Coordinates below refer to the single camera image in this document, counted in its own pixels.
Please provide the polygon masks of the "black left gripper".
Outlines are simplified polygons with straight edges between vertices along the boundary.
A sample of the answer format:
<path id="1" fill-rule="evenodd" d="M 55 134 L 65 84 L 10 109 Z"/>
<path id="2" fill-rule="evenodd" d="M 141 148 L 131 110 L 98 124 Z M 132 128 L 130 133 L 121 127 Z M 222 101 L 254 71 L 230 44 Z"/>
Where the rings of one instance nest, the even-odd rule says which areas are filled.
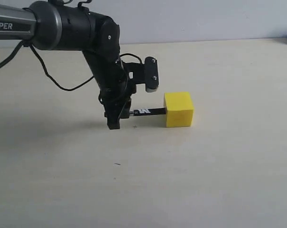
<path id="1" fill-rule="evenodd" d="M 108 60 L 91 51 L 83 51 L 83 55 L 99 86 L 98 99 L 104 105 L 107 126 L 110 130 L 118 130 L 120 118 L 130 117 L 130 97 L 137 92 L 136 85 L 120 56 Z"/>

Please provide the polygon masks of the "grey black Piper left arm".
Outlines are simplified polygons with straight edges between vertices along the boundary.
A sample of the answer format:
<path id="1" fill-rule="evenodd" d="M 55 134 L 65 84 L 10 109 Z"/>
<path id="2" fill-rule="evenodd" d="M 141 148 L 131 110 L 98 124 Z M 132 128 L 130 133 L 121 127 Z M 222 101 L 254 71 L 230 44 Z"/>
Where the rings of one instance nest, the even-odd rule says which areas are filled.
<path id="1" fill-rule="evenodd" d="M 38 0 L 27 8 L 0 5 L 0 40 L 17 40 L 9 63 L 21 47 L 81 51 L 97 82 L 109 129 L 120 128 L 120 116 L 130 101 L 129 76 L 120 57 L 120 27 L 106 15 L 91 12 L 86 1 L 70 7 L 64 0 Z"/>

